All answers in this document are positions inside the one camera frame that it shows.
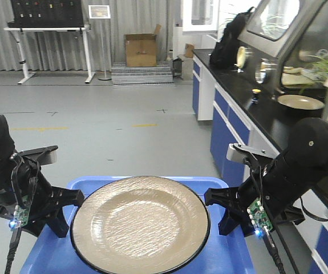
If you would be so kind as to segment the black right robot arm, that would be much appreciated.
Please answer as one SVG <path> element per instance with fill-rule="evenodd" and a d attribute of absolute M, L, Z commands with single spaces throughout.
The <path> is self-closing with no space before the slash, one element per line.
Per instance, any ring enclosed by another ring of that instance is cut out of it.
<path fill-rule="evenodd" d="M 275 158 L 243 144 L 231 143 L 227 157 L 250 167 L 250 177 L 238 187 L 210 188 L 204 194 L 205 204 L 226 209 L 218 224 L 220 235 L 230 234 L 241 226 L 245 236 L 259 226 L 250 205 L 261 202 L 272 231 L 277 224 L 298 225 L 309 214 L 296 208 L 294 202 L 324 177 L 328 176 L 328 121 L 305 118 L 290 132 L 287 147 Z"/>

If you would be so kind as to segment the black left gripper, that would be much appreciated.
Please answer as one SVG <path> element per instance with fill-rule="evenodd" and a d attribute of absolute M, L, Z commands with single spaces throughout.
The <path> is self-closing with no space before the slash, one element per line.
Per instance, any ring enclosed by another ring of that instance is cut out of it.
<path fill-rule="evenodd" d="M 0 160 L 0 217 L 13 218 L 15 205 L 22 208 L 22 197 L 28 196 L 30 214 L 28 223 L 11 231 L 26 231 L 39 236 L 49 226 L 58 238 L 67 236 L 69 226 L 62 207 L 80 207 L 85 200 L 81 190 L 53 187 L 42 175 L 41 165 L 24 156 L 10 156 Z"/>

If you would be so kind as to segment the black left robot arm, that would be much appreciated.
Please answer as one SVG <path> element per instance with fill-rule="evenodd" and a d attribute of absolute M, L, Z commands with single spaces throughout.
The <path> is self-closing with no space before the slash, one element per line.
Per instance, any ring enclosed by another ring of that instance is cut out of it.
<path fill-rule="evenodd" d="M 42 165 L 55 161 L 58 146 L 18 152 L 10 136 L 9 125 L 0 114 L 0 217 L 12 227 L 39 236 L 49 226 L 57 237 L 66 237 L 69 226 L 63 207 L 81 206 L 80 190 L 53 187 L 43 176 Z"/>

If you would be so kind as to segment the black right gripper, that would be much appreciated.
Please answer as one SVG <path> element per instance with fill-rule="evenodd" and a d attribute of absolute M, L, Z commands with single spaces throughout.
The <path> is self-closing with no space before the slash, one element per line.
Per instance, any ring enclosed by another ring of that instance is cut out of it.
<path fill-rule="evenodd" d="M 265 170 L 258 164 L 252 165 L 248 159 L 244 164 L 250 167 L 250 177 L 238 187 L 208 188 L 204 193 L 206 206 L 214 204 L 226 209 L 218 223 L 218 232 L 222 236 L 229 235 L 235 228 L 241 227 L 245 236 L 254 234 L 247 213 L 248 206 L 259 198 L 264 206 L 273 231 L 277 224 L 293 222 L 298 225 L 305 220 L 301 209 L 293 206 L 294 202 L 306 192 L 306 180 L 304 173 L 287 170 L 287 165 L 279 161 L 271 162 Z"/>

